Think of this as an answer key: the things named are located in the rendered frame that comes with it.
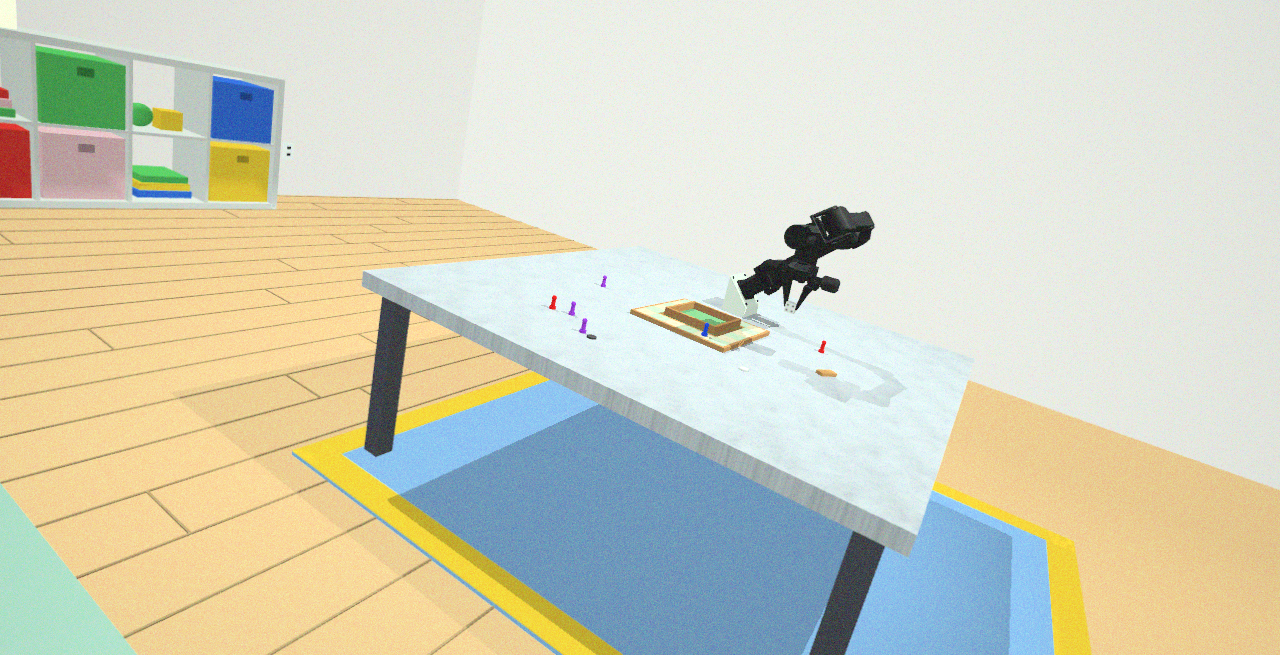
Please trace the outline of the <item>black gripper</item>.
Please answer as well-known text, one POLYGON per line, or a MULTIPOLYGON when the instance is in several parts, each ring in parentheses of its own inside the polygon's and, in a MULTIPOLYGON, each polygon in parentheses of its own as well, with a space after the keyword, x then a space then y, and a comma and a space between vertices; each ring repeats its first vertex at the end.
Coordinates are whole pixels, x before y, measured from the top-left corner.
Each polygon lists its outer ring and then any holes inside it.
MULTIPOLYGON (((803 260, 814 258, 813 266, 817 266, 817 260, 818 260, 818 257, 820 255, 820 251, 814 251, 814 249, 795 249, 795 253, 800 255, 800 258, 803 258, 803 260)), ((760 269, 762 272, 769 272, 769 275, 773 275, 773 272, 780 272, 780 276, 777 278, 777 280, 780 280, 782 283, 785 304, 786 304, 786 301, 788 301, 790 290, 791 290, 792 281, 794 281, 794 280, 787 280, 787 278, 785 278, 786 269, 787 267, 785 267, 783 264, 780 262, 780 260, 772 260, 772 258, 764 260, 764 262, 762 264, 762 269, 760 269)), ((820 290, 837 292, 838 287, 840 287, 840 281, 836 280, 836 278, 829 278, 829 276, 815 278, 814 281, 806 280, 806 285, 803 287, 803 292, 801 292, 801 296, 800 296, 800 298, 797 301, 797 304, 796 304, 795 310, 797 310, 800 307, 800 304, 803 304, 803 301, 805 301, 806 296, 809 296, 812 290, 818 290, 819 287, 820 287, 820 290)))

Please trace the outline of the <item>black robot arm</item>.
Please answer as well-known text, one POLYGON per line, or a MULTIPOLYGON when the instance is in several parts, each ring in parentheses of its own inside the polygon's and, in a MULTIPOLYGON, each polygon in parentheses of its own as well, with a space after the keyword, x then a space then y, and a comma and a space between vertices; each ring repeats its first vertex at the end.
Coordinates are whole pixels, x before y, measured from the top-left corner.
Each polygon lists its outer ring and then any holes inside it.
MULTIPOLYGON (((829 255, 835 249, 860 248, 860 246, 870 241, 870 232, 876 228, 867 210, 863 210, 863 212, 849 212, 847 209, 837 207, 837 205, 820 210, 820 212, 815 212, 809 217, 812 223, 808 223, 808 225, 788 226, 785 232, 785 242, 791 249, 820 251, 818 258, 826 257, 826 255, 829 255)), ((778 260, 787 267, 785 275, 787 280, 797 283, 815 280, 819 267, 813 266, 814 258, 803 260, 800 255, 795 253, 792 257, 778 260)), ((769 275, 769 272, 762 272, 760 269, 762 264, 754 267, 755 275, 746 278, 746 280, 737 280, 739 289, 742 292, 745 301, 753 299, 762 290, 764 290, 764 294, 771 296, 782 287, 782 283, 777 280, 780 272, 769 275)))

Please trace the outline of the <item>orange square board track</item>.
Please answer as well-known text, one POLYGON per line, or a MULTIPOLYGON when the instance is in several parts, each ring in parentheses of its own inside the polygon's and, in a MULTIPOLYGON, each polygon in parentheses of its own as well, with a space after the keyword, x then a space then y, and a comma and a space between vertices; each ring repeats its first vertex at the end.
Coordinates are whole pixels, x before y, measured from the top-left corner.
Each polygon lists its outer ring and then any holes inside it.
MULTIPOLYGON (((756 333, 756 335, 748 336, 748 339, 742 339, 740 342, 732 342, 732 344, 730 344, 730 345, 718 345, 718 344, 716 344, 716 342, 708 342, 707 339, 701 339, 701 336, 694 335, 694 333, 687 333, 687 331, 680 330, 680 328, 675 328, 675 326, 672 326, 672 324, 658 321, 658 319, 653 319, 652 316, 646 316, 646 313, 639 312, 640 308, 645 308, 645 307, 639 307, 639 308, 630 310, 630 313, 634 313, 634 316, 644 319, 644 321, 658 324, 658 326, 666 328, 666 330, 669 330, 669 331, 673 331, 673 333, 680 333, 680 335, 687 336, 687 339, 691 339, 694 342, 701 342, 703 345, 708 345, 708 348, 713 348, 716 351, 722 351, 722 353, 724 353, 724 351, 732 351, 735 348, 740 348, 740 345, 745 345, 745 344, 748 344, 748 342, 756 342, 758 339, 764 339, 764 336, 769 336, 769 333, 771 333, 771 331, 765 330, 765 333, 756 333)), ((742 326, 733 328, 733 330, 727 330, 724 333, 733 333, 736 330, 742 330, 742 326)), ((713 333, 709 333, 709 335, 712 335, 712 336, 721 336, 721 335, 724 335, 724 333, 716 333, 716 335, 713 335, 713 333)))

